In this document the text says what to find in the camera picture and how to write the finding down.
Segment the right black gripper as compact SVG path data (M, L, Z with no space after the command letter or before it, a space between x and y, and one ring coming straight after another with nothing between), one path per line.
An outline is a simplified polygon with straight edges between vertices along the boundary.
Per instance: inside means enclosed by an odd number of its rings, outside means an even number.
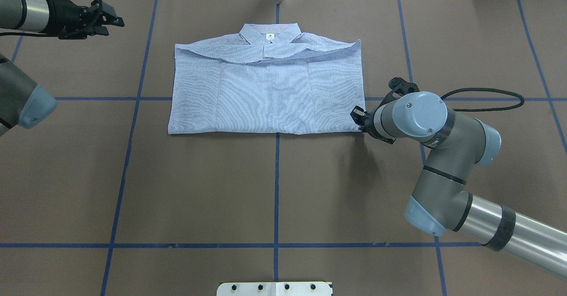
M385 131L381 115L385 110L385 105L380 106L372 112L366 112L360 106L355 106L350 113L352 120L358 126L358 130L362 131L373 137L374 139L381 140L382 142L393 144L396 139Z

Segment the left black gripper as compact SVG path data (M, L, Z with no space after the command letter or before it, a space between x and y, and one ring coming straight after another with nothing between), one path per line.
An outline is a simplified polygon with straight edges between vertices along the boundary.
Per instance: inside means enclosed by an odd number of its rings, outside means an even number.
M86 39L109 35L107 25L124 27L122 17L115 8L104 1L93 1L91 7L81 7L71 0L46 0L49 8L48 23L44 33L59 39Z

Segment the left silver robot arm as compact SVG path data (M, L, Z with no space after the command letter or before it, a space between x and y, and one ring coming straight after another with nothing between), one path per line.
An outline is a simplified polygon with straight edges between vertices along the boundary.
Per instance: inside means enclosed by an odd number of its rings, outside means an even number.
M31 129L48 117L58 102L16 65L23 39L84 40L109 35L108 27L125 22L105 0L79 5L71 0L1 0L1 37L17 37L14 52L1 55L1 135L19 126Z

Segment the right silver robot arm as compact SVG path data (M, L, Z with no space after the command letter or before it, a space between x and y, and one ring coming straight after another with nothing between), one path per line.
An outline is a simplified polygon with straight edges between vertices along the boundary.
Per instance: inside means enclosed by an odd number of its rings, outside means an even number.
M566 277L566 233L466 191L474 166L492 162L501 136L491 126L448 107L432 92L411 92L351 117L361 131L393 143L408 138L430 152L404 212L419 230L442 236L451 230L492 251L505 251Z

